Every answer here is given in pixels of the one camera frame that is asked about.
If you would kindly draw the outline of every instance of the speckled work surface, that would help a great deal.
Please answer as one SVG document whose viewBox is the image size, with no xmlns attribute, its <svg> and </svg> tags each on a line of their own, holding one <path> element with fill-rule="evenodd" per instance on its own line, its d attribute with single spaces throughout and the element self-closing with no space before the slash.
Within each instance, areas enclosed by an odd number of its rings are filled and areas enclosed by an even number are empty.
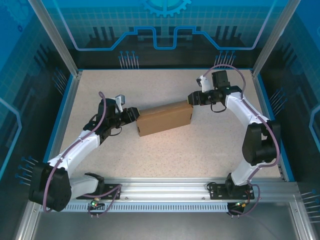
<svg viewBox="0 0 320 240">
<path fill-rule="evenodd" d="M 64 135 L 62 149 L 70 145 L 97 113 L 101 98 L 125 95 L 124 107 L 147 109 L 187 99 L 201 88 L 196 78 L 205 70 L 84 70 Z M 261 111 L 249 70 L 242 70 L 246 98 Z M 243 86 L 234 70 L 227 71 L 231 85 Z M 217 104 L 214 110 L 223 106 Z M 246 129 L 226 110 L 213 113 L 210 106 L 195 106 L 190 125 L 139 137 L 136 124 L 123 127 L 83 160 L 73 176 L 87 172 L 104 177 L 226 177 L 240 163 Z M 257 177 L 279 177 L 278 168 L 262 169 Z"/>
</svg>

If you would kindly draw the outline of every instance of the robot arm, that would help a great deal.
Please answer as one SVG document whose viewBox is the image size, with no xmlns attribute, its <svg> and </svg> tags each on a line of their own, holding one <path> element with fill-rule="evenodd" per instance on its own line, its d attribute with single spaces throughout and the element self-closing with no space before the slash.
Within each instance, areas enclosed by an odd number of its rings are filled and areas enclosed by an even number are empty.
<svg viewBox="0 0 320 240">
<path fill-rule="evenodd" d="M 115 98 L 106 99 L 106 113 L 101 125 L 90 133 L 100 122 L 103 116 L 104 103 L 100 102 L 98 113 L 84 126 L 79 137 L 70 145 L 79 141 L 67 152 L 62 162 L 55 170 L 47 194 L 47 207 L 59 212 L 63 210 L 70 199 L 77 198 L 84 194 L 101 195 L 104 191 L 104 178 L 94 173 L 86 173 L 83 177 L 70 178 L 76 167 L 86 156 L 94 149 L 99 147 L 109 136 L 112 129 L 119 129 L 122 126 L 132 123 L 139 117 L 139 111 L 136 107 L 122 108 L 125 104 L 125 96 L 119 95 Z M 42 204 L 44 200 L 45 186 L 49 174 L 62 158 L 63 152 L 50 159 L 48 163 L 39 163 L 34 166 L 32 180 L 30 183 L 29 200 Z"/>
<path fill-rule="evenodd" d="M 198 78 L 197 82 L 202 87 L 202 91 L 191 93 L 188 96 L 188 102 L 191 105 L 201 106 L 213 105 L 220 102 L 227 109 L 231 110 L 246 128 L 242 145 L 244 159 L 228 175 L 226 181 L 229 193 L 232 195 L 233 190 L 237 186 L 244 186 L 248 183 L 248 179 L 256 169 L 271 163 L 277 155 L 269 132 L 252 110 L 271 127 L 278 143 L 280 143 L 280 125 L 259 113 L 246 100 L 246 97 L 242 96 L 241 89 L 238 86 L 231 86 L 225 70 L 212 73 L 212 81 L 214 89 L 208 87 L 209 81 L 205 77 L 201 76 Z"/>
</svg>

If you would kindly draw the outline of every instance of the black mounting plate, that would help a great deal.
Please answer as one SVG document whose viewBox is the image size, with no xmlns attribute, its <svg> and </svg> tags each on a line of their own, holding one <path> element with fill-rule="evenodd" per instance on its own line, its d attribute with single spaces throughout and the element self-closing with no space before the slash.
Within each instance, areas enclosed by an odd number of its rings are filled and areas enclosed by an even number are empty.
<svg viewBox="0 0 320 240">
<path fill-rule="evenodd" d="M 112 190 L 113 188 L 116 188 L 119 184 L 104 184 L 104 193 L 109 192 L 110 190 Z M 113 191 L 112 193 L 101 197 L 101 200 L 112 200 L 115 197 L 115 194 L 117 193 L 118 190 Z M 120 199 L 120 195 L 121 195 L 121 188 L 119 191 L 118 196 L 116 196 L 115 200 L 119 200 Z M 93 200 L 93 197 L 87 197 L 87 196 L 79 196 L 76 199 L 78 200 Z"/>
<path fill-rule="evenodd" d="M 230 197 L 226 185 L 224 183 L 209 183 L 207 185 L 207 189 L 209 190 L 211 200 L 247 200 L 248 195 L 245 193 L 245 191 L 252 191 L 252 193 L 250 193 L 250 200 L 255 199 L 253 188 L 248 185 L 244 187 L 246 189 L 244 189 L 242 193 L 234 194 L 232 197 Z"/>
</svg>

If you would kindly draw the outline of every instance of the brown cardboard box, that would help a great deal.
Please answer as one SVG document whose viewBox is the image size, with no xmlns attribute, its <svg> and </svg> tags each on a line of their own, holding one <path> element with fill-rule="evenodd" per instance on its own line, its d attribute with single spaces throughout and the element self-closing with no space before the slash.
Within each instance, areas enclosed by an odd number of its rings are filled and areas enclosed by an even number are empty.
<svg viewBox="0 0 320 240">
<path fill-rule="evenodd" d="M 141 110 L 136 121 L 139 136 L 188 125 L 191 122 L 193 110 L 194 107 L 187 101 Z"/>
</svg>

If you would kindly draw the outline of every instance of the blue enclosure wall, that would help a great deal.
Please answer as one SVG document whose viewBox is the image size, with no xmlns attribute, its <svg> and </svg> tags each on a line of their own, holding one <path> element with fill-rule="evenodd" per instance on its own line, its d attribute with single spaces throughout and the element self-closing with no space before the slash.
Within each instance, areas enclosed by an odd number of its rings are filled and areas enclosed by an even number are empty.
<svg viewBox="0 0 320 240">
<path fill-rule="evenodd" d="M 44 0 L 81 69 L 253 67 L 287 0 Z"/>
<path fill-rule="evenodd" d="M 70 74 L 28 1 L 0 0 L 0 33 L 0 238 L 11 240 L 32 175 L 21 159 L 43 160 Z"/>
<path fill-rule="evenodd" d="M 261 77 L 302 192 L 320 190 L 320 2 L 302 0 Z"/>
</svg>

